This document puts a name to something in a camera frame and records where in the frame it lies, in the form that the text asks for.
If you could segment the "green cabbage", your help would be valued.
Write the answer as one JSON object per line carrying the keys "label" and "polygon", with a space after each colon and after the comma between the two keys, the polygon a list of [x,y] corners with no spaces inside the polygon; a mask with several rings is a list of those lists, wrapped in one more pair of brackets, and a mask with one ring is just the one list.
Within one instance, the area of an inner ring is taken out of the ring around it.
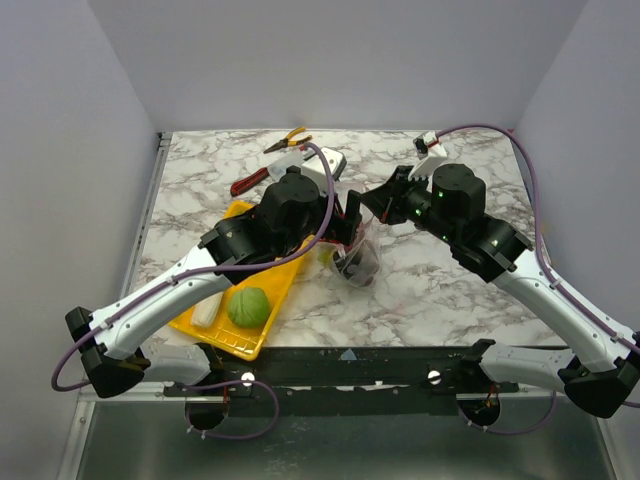
{"label": "green cabbage", "polygon": [[271,314],[271,306],[265,291],[258,287],[245,287],[231,296],[228,317],[239,328],[262,327]]}

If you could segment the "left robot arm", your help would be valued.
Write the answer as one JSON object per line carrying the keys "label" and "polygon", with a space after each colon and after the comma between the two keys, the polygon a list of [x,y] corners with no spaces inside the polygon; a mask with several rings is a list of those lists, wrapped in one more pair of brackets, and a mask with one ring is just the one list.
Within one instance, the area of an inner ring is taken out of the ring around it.
{"label": "left robot arm", "polygon": [[348,245],[361,222],[361,195],[341,204],[333,191],[291,167],[261,201],[219,221],[173,267],[129,296],[95,311],[77,307],[65,320],[75,351],[101,398],[123,394],[143,381],[190,385],[214,393],[222,380],[211,348],[192,345],[146,353],[143,343],[200,301],[252,275],[303,255],[320,240]]}

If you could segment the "purple eggplant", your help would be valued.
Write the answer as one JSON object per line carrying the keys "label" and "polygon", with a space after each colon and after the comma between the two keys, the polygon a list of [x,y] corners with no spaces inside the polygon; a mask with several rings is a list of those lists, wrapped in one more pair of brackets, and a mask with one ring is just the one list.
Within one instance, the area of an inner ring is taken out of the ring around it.
{"label": "purple eggplant", "polygon": [[336,250],[331,260],[335,271],[358,287],[370,286],[380,270],[379,255],[370,240],[362,240],[348,252]]}

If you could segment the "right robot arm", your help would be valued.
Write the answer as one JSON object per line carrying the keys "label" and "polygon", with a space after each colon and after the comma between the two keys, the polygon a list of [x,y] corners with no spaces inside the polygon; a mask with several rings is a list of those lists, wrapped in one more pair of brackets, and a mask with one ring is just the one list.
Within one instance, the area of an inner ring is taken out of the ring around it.
{"label": "right robot arm", "polygon": [[460,379],[480,392],[495,383],[518,383],[564,393],[577,407],[610,418],[639,381],[633,331],[604,314],[602,326],[547,278],[533,243],[510,223],[485,211],[486,185],[462,164],[438,167],[430,180],[412,180],[399,166],[380,187],[362,196],[383,224],[411,222],[446,243],[464,269],[514,297],[566,344],[559,351],[478,341]]}

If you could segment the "clear pink dotted zip bag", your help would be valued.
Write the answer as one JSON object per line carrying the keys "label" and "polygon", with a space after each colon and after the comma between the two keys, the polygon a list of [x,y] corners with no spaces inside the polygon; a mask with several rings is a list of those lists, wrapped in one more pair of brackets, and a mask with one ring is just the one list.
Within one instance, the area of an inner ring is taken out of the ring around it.
{"label": "clear pink dotted zip bag", "polygon": [[379,235],[374,226],[374,216],[360,207],[361,223],[349,246],[320,243],[316,260],[324,268],[343,278],[354,287],[370,287],[381,268]]}

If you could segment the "green grape bunch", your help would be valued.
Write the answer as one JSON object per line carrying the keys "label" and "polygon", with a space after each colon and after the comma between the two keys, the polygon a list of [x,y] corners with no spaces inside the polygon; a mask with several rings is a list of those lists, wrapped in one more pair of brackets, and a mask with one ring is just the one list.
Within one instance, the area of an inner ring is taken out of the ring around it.
{"label": "green grape bunch", "polygon": [[322,247],[318,250],[317,260],[324,266],[328,266],[334,254],[334,249]]}

